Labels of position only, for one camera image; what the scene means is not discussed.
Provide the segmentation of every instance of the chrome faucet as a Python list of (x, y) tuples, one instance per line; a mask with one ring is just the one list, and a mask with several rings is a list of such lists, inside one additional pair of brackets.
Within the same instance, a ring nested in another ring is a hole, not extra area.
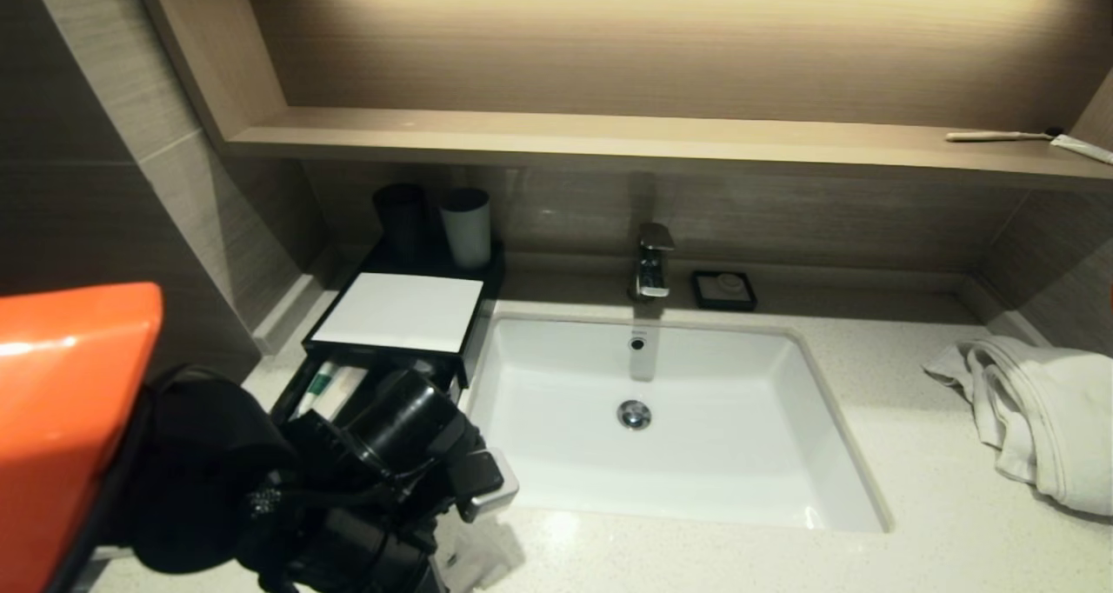
[(642, 224), (638, 229), (638, 260), (630, 284), (632, 300), (648, 303), (668, 297), (664, 253), (676, 249), (669, 229), (660, 224)]

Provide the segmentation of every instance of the white towel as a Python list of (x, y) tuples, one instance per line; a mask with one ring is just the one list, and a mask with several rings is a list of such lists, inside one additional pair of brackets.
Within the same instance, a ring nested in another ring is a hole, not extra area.
[(924, 370), (962, 386), (982, 443), (1001, 451), (998, 472), (1113, 515), (1113, 359), (989, 336), (954, 344)]

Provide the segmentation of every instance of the gray tile wall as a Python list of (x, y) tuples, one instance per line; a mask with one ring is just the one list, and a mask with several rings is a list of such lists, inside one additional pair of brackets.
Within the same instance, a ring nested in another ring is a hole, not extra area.
[(0, 295), (154, 280), (165, 312), (150, 372), (195, 362), (246, 376), (258, 360), (249, 333), (41, 0), (0, 0)]
[(216, 156), (140, 0), (45, 0), (189, 247), (255, 328), (326, 245), (297, 161)]
[(372, 194), (417, 181), (432, 196), (470, 185), (492, 197), (494, 229), (524, 253), (632, 256), (637, 225), (663, 221), (678, 255), (837, 267), (974, 268), (1022, 189), (811, 177), (687, 177), (545, 169), (415, 168), (306, 161), (333, 236), (370, 245)]
[(135, 165), (0, 162), (0, 293), (150, 280), (162, 330), (150, 374), (207, 364), (242, 379), (254, 340)]
[[(1113, 149), (1113, 71), (1070, 135)], [(1113, 356), (1113, 192), (1033, 191), (981, 271), (1051, 343)]]

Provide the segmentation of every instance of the toothbrush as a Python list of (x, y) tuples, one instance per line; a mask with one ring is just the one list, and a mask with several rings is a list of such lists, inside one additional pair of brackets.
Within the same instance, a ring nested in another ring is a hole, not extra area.
[(964, 141), (1052, 141), (1063, 134), (1061, 127), (1048, 127), (1044, 132), (949, 132), (946, 140), (951, 142)]
[(1042, 134), (1034, 132), (949, 132), (946, 140), (951, 142), (967, 141), (1030, 141), (1050, 140), (1056, 148), (1070, 149), (1071, 152), (1082, 154), (1083, 157), (1113, 165), (1113, 152), (1109, 149), (1099, 148), (1092, 142), (1082, 141), (1081, 138), (1068, 137), (1063, 134), (1061, 127), (1048, 127)]

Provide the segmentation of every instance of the faucet handle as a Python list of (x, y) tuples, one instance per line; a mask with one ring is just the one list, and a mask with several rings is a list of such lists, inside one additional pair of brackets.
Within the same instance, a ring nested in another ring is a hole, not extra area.
[(672, 241), (672, 234), (660, 224), (642, 224), (638, 228), (638, 240), (646, 249), (660, 249), (663, 253), (671, 253), (677, 248)]

